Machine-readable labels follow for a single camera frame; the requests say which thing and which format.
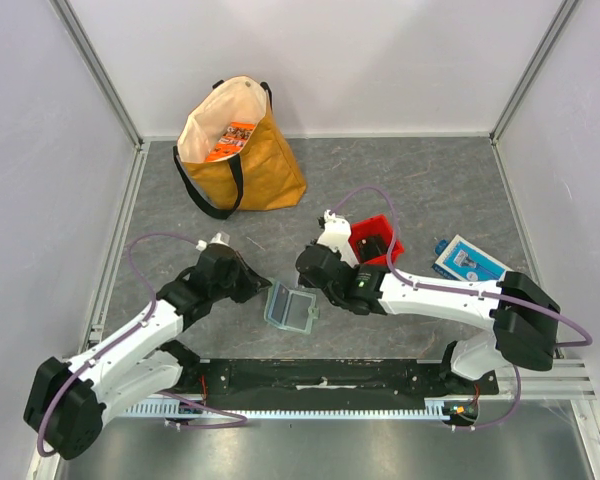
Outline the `red plastic bin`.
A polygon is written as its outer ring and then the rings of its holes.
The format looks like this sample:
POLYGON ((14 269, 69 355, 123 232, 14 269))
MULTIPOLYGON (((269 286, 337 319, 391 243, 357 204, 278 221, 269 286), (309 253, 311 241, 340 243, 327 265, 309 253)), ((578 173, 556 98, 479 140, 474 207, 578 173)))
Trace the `red plastic bin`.
POLYGON ((351 225, 349 245, 359 264, 387 267, 387 252, 393 228, 385 215, 380 214, 351 225))

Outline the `mustard yellow tote bag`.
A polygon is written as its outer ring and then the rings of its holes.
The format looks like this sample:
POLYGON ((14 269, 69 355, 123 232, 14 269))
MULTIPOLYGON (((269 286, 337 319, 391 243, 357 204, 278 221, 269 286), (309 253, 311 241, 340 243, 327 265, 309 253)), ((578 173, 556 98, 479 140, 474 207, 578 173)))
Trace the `mustard yellow tote bag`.
POLYGON ((271 211, 296 206, 306 179, 273 114, 266 82, 236 76, 216 82, 189 114, 173 148, 173 161, 193 203, 207 216, 226 220, 236 211, 271 211), (232 122, 256 128, 242 151, 205 163, 232 122))

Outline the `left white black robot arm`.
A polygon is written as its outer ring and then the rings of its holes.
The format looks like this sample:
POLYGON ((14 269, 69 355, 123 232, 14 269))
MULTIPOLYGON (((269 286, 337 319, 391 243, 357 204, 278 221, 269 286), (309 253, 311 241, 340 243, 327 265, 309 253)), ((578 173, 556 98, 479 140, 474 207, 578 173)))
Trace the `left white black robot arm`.
POLYGON ((215 303, 243 304, 270 288, 242 256, 209 244, 139 314, 105 340, 68 360, 50 357, 37 369, 23 414, 40 456, 65 460, 84 453, 116 416, 170 388, 196 388, 200 358, 177 337, 215 303))

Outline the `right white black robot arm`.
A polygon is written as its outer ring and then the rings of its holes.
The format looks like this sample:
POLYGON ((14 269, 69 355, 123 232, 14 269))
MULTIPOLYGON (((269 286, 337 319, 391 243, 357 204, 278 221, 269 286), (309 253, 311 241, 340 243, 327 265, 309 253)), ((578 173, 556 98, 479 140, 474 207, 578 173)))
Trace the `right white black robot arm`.
POLYGON ((306 247, 296 269, 301 285, 321 290, 332 305, 356 315, 421 315, 479 329, 452 345, 438 368, 439 384, 449 393, 461 393, 508 364, 540 372, 553 366, 560 308, 524 273, 462 283, 380 265, 351 266, 323 245, 306 247))

